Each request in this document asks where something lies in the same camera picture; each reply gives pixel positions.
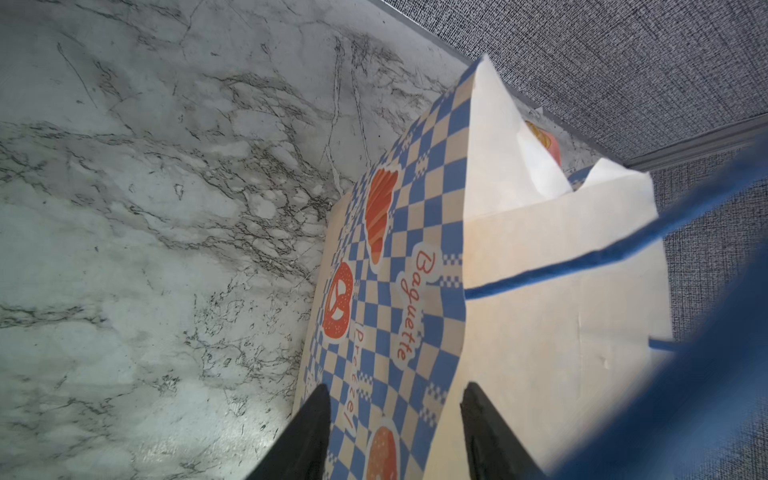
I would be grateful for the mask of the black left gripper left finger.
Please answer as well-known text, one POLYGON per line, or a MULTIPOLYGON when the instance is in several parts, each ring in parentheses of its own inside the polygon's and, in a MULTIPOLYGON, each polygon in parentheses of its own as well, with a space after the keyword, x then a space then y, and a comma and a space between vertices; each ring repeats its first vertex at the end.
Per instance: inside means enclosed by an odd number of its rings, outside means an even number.
POLYGON ((246 479, 322 479, 330 427, 330 394, 320 384, 246 479))

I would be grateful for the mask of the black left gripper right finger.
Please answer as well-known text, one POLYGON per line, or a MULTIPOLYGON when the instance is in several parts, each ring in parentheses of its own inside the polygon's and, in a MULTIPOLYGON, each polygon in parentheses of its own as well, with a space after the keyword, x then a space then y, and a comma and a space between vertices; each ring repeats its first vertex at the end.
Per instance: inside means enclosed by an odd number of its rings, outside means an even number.
POLYGON ((476 382, 460 402, 470 478, 547 479, 476 382))

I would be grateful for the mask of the checkered paper bread bag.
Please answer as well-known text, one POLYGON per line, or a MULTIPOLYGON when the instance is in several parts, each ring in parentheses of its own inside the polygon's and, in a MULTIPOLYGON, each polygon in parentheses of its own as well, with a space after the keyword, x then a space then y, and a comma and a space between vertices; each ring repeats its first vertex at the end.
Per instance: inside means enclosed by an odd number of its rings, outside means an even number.
POLYGON ((699 461, 767 391, 767 251, 677 344, 663 240, 766 175, 760 142, 664 210, 607 159, 573 187, 478 59, 333 209, 294 401, 329 390, 322 479, 470 478, 469 382, 547 478, 699 461))

